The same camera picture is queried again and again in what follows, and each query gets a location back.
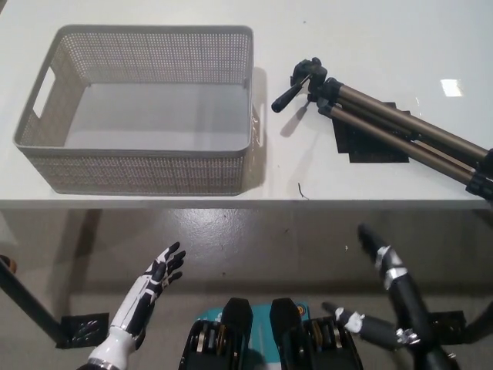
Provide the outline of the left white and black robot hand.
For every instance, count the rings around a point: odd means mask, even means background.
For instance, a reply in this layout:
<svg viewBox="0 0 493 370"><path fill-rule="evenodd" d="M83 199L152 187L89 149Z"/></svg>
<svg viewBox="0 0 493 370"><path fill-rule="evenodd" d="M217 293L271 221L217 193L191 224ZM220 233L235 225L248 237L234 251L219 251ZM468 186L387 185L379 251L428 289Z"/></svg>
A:
<svg viewBox="0 0 493 370"><path fill-rule="evenodd" d="M151 265L135 280L128 291L110 328L119 328L133 338L145 331L157 299L174 281L183 276L185 251L179 251L180 242L172 244L159 254Z"/></svg>

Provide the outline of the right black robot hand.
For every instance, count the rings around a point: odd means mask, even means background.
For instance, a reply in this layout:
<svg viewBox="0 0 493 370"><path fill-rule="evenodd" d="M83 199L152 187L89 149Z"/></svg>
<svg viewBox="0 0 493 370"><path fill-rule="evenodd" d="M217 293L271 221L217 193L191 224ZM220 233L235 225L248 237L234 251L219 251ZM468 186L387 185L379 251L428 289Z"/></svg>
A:
<svg viewBox="0 0 493 370"><path fill-rule="evenodd" d="M407 349L415 369L458 369L455 357L442 348L430 312L396 250L365 224L357 227L357 237L384 284L397 324L328 301L321 307L351 334L372 345L390 352Z"/></svg>

